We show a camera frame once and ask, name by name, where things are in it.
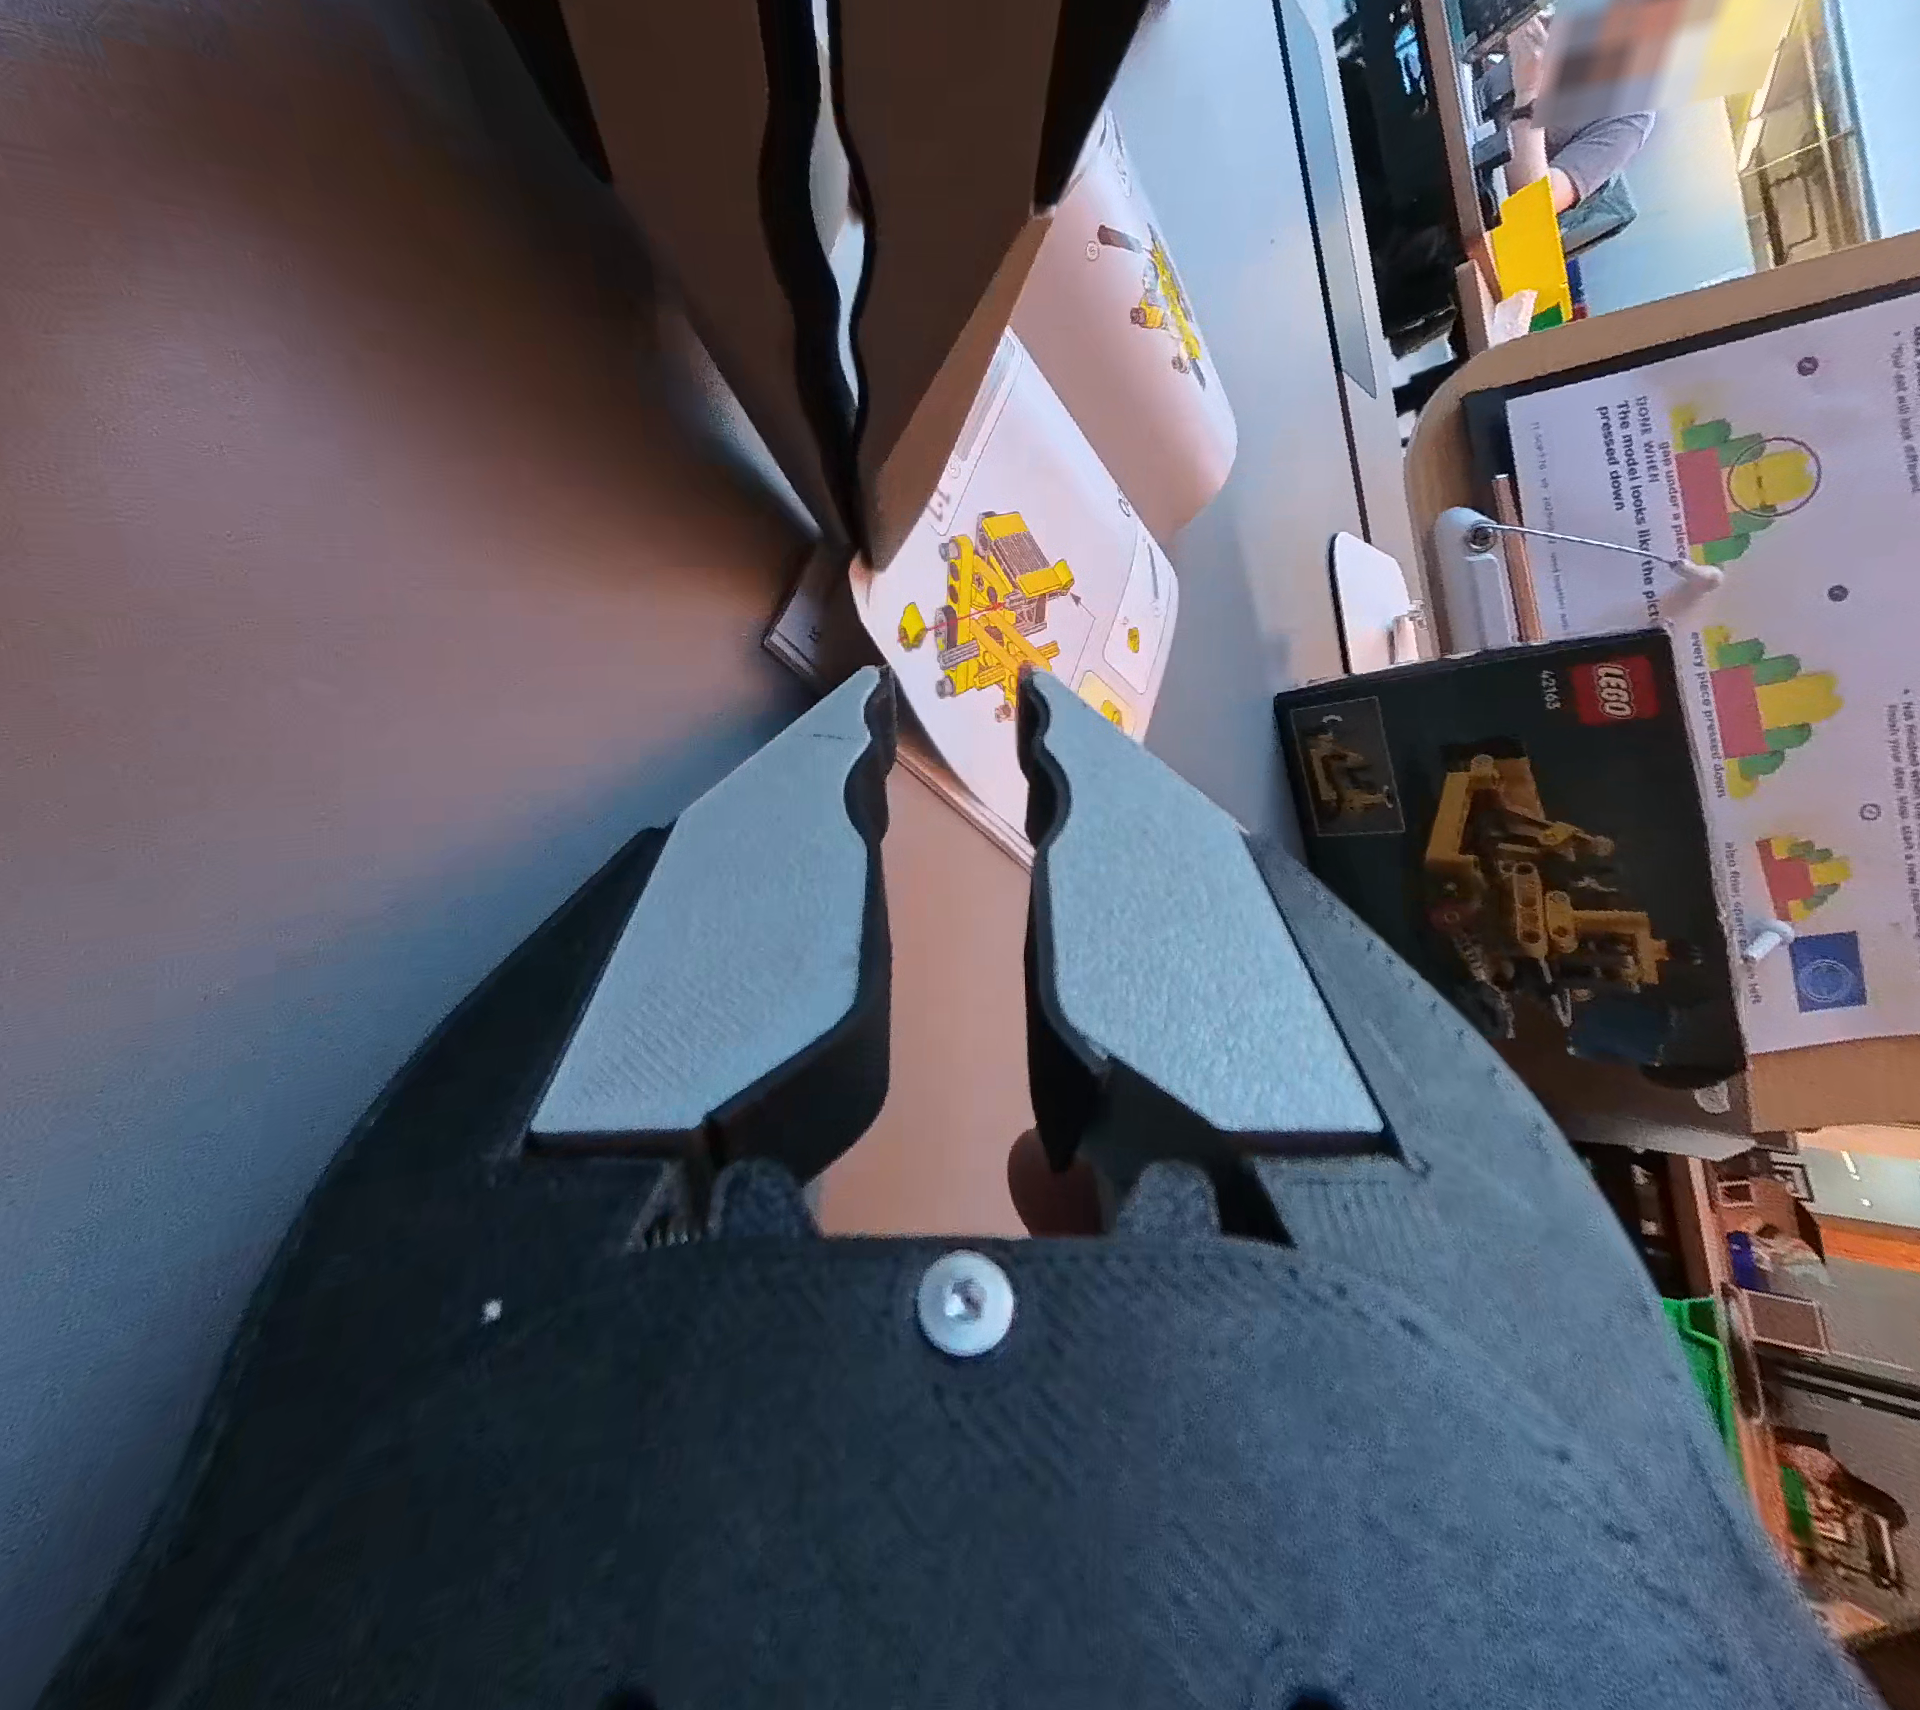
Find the white stand foot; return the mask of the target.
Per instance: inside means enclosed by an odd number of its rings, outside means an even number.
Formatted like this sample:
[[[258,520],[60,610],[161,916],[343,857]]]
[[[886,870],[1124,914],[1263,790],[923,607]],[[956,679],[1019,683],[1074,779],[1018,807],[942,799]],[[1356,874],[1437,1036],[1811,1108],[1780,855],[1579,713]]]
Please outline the white stand foot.
[[[1347,676],[1379,674],[1431,658],[1426,609],[1387,550],[1339,531],[1328,544],[1328,576],[1339,660]]]

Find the green plastic bin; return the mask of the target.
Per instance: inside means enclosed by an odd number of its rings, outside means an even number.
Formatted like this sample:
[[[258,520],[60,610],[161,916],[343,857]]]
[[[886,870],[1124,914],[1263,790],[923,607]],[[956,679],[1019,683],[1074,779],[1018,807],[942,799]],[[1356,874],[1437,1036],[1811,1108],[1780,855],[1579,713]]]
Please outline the green plastic bin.
[[[1735,1365],[1717,1297],[1663,1297],[1662,1311],[1681,1345],[1695,1389],[1731,1453],[1739,1449],[1742,1404]]]

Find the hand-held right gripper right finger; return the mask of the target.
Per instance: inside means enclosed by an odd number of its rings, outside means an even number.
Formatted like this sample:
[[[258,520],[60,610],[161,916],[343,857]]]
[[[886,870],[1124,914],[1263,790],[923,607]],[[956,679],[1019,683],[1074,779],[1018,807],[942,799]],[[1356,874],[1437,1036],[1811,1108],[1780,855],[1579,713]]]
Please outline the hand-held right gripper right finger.
[[[1236,817],[1042,671],[1019,686],[1019,764],[1054,1166],[1379,1152],[1381,1108]]]

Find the cluttered wooden workbench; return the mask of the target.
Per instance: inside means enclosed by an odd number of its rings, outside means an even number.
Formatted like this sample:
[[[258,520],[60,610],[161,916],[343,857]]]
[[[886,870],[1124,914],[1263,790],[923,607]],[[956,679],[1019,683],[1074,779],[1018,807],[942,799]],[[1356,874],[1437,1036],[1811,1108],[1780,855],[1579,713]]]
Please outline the cluttered wooden workbench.
[[[1328,0],[1339,108],[1354,160],[1379,324],[1396,396],[1431,396],[1487,345],[1497,301],[1497,184],[1476,120],[1476,70],[1456,42],[1454,0]]]

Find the black lego set box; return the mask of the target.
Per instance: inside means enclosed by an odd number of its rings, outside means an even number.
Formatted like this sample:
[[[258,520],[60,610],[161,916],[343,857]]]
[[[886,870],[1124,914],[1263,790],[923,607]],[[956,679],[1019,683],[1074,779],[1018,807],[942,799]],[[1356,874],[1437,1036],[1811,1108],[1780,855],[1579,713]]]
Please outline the black lego set box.
[[[1496,1047],[1748,1069],[1663,629],[1304,685],[1276,731],[1308,867]]]

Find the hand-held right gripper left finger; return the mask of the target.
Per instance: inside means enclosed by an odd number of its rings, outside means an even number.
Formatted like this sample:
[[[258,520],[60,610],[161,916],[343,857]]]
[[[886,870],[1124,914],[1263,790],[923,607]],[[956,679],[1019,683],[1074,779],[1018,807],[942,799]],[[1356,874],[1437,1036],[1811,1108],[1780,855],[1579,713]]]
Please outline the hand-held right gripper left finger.
[[[545,1154],[824,1178],[880,1117],[888,671],[861,667],[665,831],[530,1117]]]

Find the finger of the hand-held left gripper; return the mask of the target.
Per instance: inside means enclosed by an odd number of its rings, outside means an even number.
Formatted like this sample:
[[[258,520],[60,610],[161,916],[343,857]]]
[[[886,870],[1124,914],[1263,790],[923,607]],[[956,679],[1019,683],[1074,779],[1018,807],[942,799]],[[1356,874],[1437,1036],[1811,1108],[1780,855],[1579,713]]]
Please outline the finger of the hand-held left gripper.
[[[487,3],[784,480],[855,544],[855,406],[814,206],[814,0]]]
[[[827,0],[864,217],[859,556],[930,503],[1151,0]]]

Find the grey divider panel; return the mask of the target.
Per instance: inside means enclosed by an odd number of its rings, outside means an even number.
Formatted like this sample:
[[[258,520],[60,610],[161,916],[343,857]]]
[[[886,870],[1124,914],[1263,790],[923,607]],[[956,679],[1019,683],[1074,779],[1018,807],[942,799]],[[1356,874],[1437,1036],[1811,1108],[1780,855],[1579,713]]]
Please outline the grey divider panel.
[[[1328,0],[1281,0],[1281,34],[1290,64],[1339,369],[1362,396],[1381,401],[1386,347],[1377,282]]]

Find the lego instruction booklet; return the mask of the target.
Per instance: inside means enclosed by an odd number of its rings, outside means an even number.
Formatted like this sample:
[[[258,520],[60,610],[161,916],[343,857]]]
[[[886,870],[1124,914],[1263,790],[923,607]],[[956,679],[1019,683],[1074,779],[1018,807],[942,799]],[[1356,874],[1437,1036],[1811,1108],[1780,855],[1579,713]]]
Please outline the lego instruction booklet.
[[[1236,416],[1106,111],[925,510],[854,612],[925,737],[926,784],[1029,861],[1022,676],[1143,740],[1181,609],[1167,542],[1222,491]]]

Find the white printed instruction sheet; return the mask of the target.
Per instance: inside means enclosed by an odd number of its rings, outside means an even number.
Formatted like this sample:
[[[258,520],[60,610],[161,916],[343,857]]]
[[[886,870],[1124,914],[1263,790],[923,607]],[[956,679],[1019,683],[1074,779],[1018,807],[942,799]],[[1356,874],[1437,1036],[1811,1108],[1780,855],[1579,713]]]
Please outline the white printed instruction sheet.
[[[1667,632],[1749,1052],[1916,1036],[1916,290],[1504,421],[1548,636]]]

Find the wooden display board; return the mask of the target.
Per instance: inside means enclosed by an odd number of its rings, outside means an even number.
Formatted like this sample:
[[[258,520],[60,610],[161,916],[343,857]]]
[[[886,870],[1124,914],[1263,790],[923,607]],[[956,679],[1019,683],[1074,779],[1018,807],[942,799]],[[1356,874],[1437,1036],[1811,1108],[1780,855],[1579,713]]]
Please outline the wooden display board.
[[[1639,369],[1665,353],[1771,330],[1823,307],[1861,305],[1916,287],[1919,237],[1908,231],[1797,262],[1734,282],[1603,313],[1560,330],[1485,349],[1460,369],[1418,420],[1405,450],[1414,559],[1428,638],[1448,656],[1467,648],[1442,587],[1438,520],[1454,508],[1485,510],[1492,485],[1467,429],[1472,398],[1564,377]],[[1761,1132],[1879,1129],[1919,1123],[1919,1043],[1911,1036],[1841,1043],[1761,1055],[1748,1076],[1746,1118]]]

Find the small grey lego piece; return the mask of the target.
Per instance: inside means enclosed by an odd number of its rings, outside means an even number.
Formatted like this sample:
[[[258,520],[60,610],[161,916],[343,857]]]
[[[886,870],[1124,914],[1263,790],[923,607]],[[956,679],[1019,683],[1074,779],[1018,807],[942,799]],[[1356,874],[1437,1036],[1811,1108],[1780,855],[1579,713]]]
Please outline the small grey lego piece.
[[[763,638],[763,648],[814,695],[827,695],[858,669],[880,667],[848,570],[848,555],[816,546]]]

